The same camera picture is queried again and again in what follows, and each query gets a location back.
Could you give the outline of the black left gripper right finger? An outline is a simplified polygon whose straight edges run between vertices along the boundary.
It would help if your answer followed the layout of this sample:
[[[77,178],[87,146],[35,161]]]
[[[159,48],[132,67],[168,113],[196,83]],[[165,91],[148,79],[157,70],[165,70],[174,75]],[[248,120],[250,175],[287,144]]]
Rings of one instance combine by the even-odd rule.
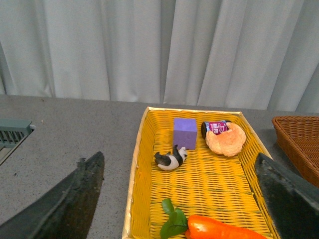
[[[319,189],[259,153],[255,170],[274,226],[283,239],[319,237]]]

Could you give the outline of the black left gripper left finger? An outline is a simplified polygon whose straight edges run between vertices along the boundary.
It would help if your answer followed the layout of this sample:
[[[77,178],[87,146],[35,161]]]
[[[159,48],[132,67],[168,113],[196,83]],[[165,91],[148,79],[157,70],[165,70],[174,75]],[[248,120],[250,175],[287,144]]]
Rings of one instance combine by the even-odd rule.
[[[85,239],[104,179],[104,155],[77,168],[30,206],[0,226],[2,239]]]

